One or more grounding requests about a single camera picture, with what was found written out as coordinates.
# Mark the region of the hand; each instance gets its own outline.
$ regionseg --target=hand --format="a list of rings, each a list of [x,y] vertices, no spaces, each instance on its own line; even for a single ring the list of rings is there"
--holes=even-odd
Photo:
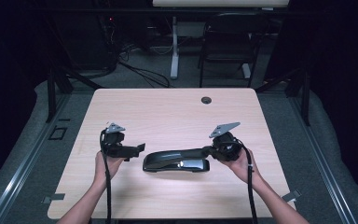
[[[125,160],[125,158],[112,158],[107,156],[106,162],[107,166],[109,168],[110,178],[112,179],[113,176],[118,171],[118,167],[120,164]],[[97,153],[95,156],[95,176],[94,176],[94,182],[97,181],[105,181],[106,175],[105,175],[105,166],[103,162],[103,154],[101,151]]]
[[[252,157],[252,164],[253,164],[253,177],[261,177],[260,172],[257,169],[257,165],[255,164],[255,157],[250,149],[249,153]],[[236,161],[220,161],[230,170],[234,172],[234,174],[243,182],[248,183],[248,159],[246,156],[245,149],[240,151],[240,156],[237,158]]]

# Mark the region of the black chair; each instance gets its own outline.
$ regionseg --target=black chair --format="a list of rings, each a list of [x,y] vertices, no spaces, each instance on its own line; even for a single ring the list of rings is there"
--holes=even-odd
[[[260,13],[220,13],[205,23],[200,51],[200,87],[204,63],[251,64],[247,87],[251,86],[261,41],[269,29],[268,18]]]

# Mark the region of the gray carpet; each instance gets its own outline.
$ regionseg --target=gray carpet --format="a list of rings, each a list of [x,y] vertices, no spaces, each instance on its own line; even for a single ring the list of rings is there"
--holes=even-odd
[[[267,41],[261,50],[260,60],[256,68],[253,87],[262,84],[263,74],[268,63],[273,41]],[[198,87],[199,70],[196,44],[186,40],[181,46],[179,78],[170,80],[175,88]],[[169,77],[171,69],[171,53],[160,54],[151,50],[143,52],[133,50],[127,62],[132,66],[149,69]],[[53,127],[66,128],[62,140],[45,140],[40,145],[40,154],[35,156],[32,171],[26,176],[18,194],[13,196],[13,203],[6,207],[6,212],[0,218],[2,223],[54,223],[47,217],[48,204],[41,203],[45,196],[54,193],[62,171],[75,142],[82,119],[87,111],[93,91],[83,83],[71,80],[75,90],[69,95],[61,95],[62,110],[51,124]],[[149,84],[143,77],[119,65],[108,76],[94,78],[93,81],[107,88],[161,88],[156,84]],[[318,169],[312,152],[312,145],[304,132],[302,120],[296,113],[297,99],[286,98],[283,94],[285,84],[280,84],[265,93],[259,93],[259,101],[266,117],[268,128],[280,157],[282,168],[286,175],[289,188],[298,189],[302,196],[297,199],[297,210],[310,223],[342,223],[329,189],[325,185],[323,176]],[[38,102],[33,115],[23,133],[13,148],[6,164],[0,172],[0,200],[11,178],[16,174],[23,159],[34,148],[36,140],[48,130],[46,138],[52,133],[47,128],[45,120],[48,117],[47,85],[46,82],[36,89]],[[351,179],[351,175],[340,160],[339,146],[334,129],[316,95],[310,97],[310,123],[323,154],[328,161],[342,189],[351,211],[358,223],[358,187]],[[270,218],[260,218],[260,223],[273,223]],[[104,220],[94,220],[93,223],[103,223]],[[150,223],[157,221],[142,221],[136,223]],[[174,220],[175,223],[236,223],[238,220]]]

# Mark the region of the person's right hand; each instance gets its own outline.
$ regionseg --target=person's right hand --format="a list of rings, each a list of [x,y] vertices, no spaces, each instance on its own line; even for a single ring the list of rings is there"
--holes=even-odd
[[[250,149],[249,153],[252,158],[252,164],[253,164],[253,177],[259,176],[261,177],[261,174],[259,173],[257,169],[257,165],[255,164],[255,157]],[[245,183],[248,183],[248,159],[246,156],[245,149],[242,149],[240,151],[240,156],[237,158],[236,161],[220,161],[223,164],[225,164],[230,170],[234,172],[234,174]]]

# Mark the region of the forearm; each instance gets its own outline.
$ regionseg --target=forearm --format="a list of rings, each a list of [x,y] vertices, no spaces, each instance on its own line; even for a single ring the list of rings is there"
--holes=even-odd
[[[253,188],[264,201],[277,223],[309,223],[282,199],[262,177],[255,178]]]
[[[94,182],[83,197],[58,223],[89,223],[91,215],[105,190],[104,182]]]

